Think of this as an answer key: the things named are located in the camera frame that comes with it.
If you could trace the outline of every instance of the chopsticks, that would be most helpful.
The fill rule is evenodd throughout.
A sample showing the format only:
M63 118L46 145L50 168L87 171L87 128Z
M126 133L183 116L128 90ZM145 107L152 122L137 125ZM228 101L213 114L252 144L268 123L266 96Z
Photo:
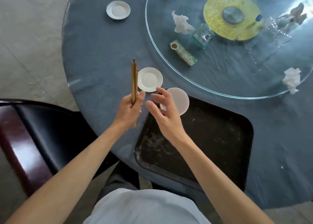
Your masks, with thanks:
M134 105L137 100L138 94L138 68L136 60L133 59L133 63L131 64L131 102Z

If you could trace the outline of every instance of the chair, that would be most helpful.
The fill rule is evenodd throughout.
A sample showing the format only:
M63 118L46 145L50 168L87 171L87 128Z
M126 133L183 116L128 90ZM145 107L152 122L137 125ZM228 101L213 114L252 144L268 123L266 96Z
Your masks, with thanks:
M80 112L31 100L0 99L0 145L28 196L96 138ZM109 152L94 178L118 161Z

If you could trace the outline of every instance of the yellow plate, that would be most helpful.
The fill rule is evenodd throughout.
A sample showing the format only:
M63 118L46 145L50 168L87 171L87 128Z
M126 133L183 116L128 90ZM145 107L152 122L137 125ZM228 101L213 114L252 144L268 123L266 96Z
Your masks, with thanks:
M230 24L223 18L226 7L239 8L245 18L238 24ZM255 37L262 29L262 23L255 18L260 9L250 0L208 0L204 5L203 16L209 27L218 35L229 40L247 40Z

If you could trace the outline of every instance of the small white plate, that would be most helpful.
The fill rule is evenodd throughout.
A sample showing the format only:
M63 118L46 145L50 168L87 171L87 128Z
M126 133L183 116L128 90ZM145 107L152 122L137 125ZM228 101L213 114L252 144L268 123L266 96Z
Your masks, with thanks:
M186 113L187 109L189 108L189 97L187 93L177 87L169 88L167 91L172 94L179 115ZM164 105L160 104L160 108L166 111L166 107Z
M163 84L163 76L155 68L143 68L138 72L138 87L145 92L154 92Z
M129 16L131 8L126 2L113 1L106 7L106 12L109 17L115 20L121 20Z

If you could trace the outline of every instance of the person's left hand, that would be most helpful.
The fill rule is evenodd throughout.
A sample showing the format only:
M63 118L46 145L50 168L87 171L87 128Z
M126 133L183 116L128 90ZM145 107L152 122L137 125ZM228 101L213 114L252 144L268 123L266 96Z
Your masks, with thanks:
M118 124L125 130L129 129L141 113L141 107L145 96L146 93L144 91L138 93L137 100L134 105L131 103L131 94L123 97L113 124Z

